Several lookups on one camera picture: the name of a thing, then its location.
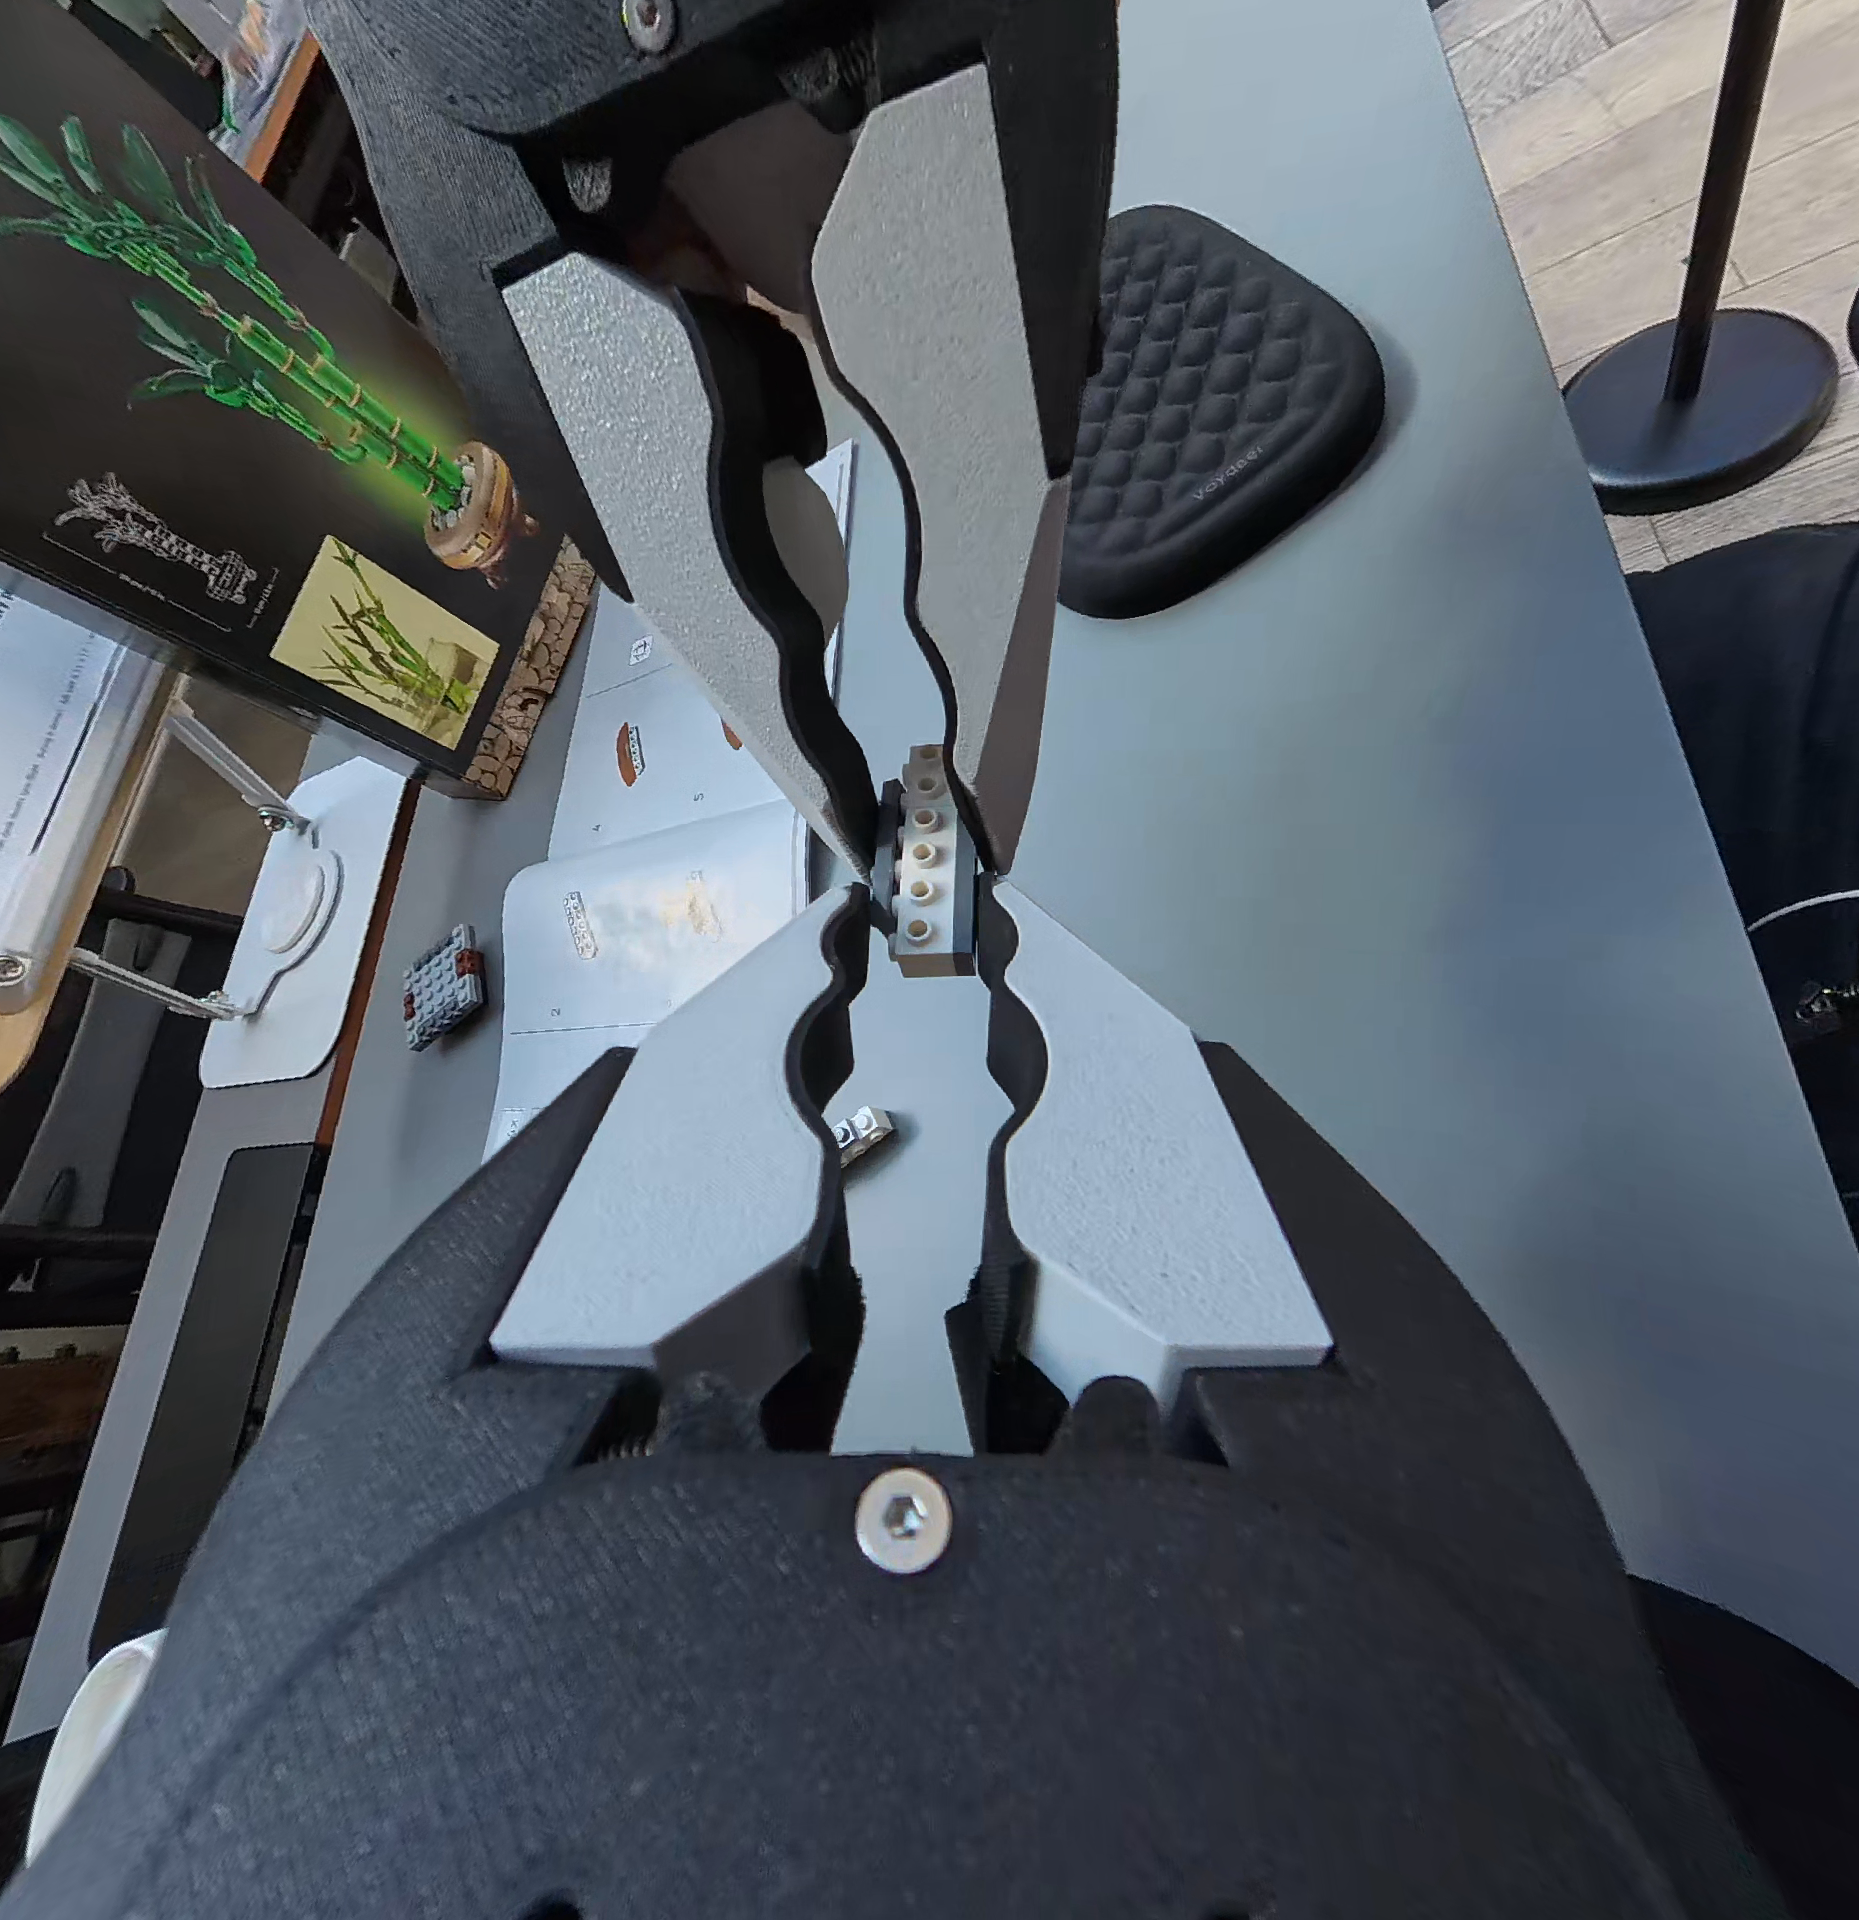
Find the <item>black bamboo picture lego box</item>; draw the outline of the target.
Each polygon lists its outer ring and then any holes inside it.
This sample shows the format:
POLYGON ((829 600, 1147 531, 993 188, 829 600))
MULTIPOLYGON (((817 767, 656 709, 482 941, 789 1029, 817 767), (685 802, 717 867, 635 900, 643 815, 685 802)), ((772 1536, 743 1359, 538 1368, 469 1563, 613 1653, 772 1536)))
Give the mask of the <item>black bamboo picture lego box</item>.
POLYGON ((592 574, 421 328, 162 103, 0 61, 0 560, 503 801, 592 574))

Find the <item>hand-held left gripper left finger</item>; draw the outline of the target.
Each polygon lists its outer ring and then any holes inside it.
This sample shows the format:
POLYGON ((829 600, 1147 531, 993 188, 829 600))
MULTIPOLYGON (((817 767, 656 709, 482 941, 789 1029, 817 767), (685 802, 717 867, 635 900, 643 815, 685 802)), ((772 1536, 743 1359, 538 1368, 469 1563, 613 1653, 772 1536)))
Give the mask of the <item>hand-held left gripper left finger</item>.
POLYGON ((722 1376, 826 1453, 868 1309, 824 1107, 854 1065, 869 893, 831 890, 633 1054, 509 1309, 498 1356, 722 1376))

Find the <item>square grey red lego assembly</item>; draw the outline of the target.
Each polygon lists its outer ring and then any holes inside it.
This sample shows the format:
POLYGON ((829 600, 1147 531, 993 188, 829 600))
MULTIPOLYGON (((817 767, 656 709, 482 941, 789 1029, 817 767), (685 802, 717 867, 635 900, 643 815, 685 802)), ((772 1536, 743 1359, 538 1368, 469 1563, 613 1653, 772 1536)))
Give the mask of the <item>square grey red lego assembly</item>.
POLYGON ((484 954, 472 923, 453 926, 404 973, 404 1027, 414 1054, 484 1012, 484 954))

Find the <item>white grey lego plate assembly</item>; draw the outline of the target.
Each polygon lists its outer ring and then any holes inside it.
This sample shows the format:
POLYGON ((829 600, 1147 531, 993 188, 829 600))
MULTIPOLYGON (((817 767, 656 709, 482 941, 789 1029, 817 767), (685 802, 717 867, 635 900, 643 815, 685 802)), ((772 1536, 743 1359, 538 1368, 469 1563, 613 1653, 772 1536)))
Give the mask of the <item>white grey lego plate assembly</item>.
POLYGON ((911 748, 877 815, 873 916, 911 978, 976 975, 978 858, 942 745, 911 748))

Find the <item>white instruction booklet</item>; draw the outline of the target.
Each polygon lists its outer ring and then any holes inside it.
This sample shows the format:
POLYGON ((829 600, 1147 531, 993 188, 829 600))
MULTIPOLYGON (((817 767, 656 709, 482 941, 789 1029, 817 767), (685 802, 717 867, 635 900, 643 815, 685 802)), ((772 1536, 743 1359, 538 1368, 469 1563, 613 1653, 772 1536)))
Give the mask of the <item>white instruction booklet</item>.
POLYGON ((599 595, 585 642, 550 854, 503 900, 487 1157, 809 903, 808 822, 640 613, 599 595))

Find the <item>white paper cup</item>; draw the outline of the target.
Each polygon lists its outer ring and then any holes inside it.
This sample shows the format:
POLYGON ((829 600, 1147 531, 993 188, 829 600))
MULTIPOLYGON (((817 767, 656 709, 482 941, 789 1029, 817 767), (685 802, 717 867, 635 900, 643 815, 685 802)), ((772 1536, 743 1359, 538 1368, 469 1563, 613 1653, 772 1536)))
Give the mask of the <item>white paper cup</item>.
POLYGON ((149 1686, 167 1633, 112 1646, 88 1671, 53 1734, 31 1807, 23 1863, 31 1865, 117 1745, 125 1716, 149 1686))

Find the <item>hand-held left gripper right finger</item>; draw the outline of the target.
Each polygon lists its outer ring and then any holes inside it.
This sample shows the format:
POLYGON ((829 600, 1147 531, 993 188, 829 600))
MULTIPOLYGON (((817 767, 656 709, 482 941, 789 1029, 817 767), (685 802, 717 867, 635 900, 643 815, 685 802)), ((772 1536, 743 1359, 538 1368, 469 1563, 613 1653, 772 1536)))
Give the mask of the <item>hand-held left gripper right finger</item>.
POLYGON ((946 1317, 975 1449, 1045 1449, 1097 1381, 1170 1417, 1192 1371, 1319 1367, 1330 1329, 1189 1026, 1008 881, 976 957, 1014 1112, 946 1317))

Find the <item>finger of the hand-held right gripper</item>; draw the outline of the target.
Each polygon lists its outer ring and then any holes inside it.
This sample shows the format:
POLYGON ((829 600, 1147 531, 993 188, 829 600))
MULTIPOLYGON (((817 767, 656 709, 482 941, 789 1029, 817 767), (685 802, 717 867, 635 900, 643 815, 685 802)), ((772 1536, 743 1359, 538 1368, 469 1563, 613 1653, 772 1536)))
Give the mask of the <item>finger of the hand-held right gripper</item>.
POLYGON ((811 254, 839 385, 905 495, 905 613, 991 865, 1037 784, 1067 481, 1045 472, 987 67, 875 110, 811 254))
POLYGON ((506 292, 635 605, 820 840, 869 880, 877 799, 832 697, 847 542, 801 340, 567 254, 506 292))

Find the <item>person in blue hoodie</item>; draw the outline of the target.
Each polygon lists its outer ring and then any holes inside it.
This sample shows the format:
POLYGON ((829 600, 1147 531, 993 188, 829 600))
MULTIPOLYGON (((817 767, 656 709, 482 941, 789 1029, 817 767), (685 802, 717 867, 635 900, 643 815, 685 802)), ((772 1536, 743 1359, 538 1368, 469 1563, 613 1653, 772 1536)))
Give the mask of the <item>person in blue hoodie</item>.
POLYGON ((1628 586, 1859 1250, 1859 523, 1628 586))

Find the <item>black quilted wrist rest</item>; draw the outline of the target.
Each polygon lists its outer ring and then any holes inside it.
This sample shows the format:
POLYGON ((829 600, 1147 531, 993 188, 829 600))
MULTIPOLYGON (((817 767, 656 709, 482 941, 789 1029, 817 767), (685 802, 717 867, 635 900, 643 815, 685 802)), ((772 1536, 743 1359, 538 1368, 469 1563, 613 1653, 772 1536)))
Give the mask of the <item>black quilted wrist rest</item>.
POLYGON ((1348 307, 1228 228, 1180 205, 1113 217, 1059 603, 1136 620, 1253 562, 1371 457, 1385 378, 1348 307))

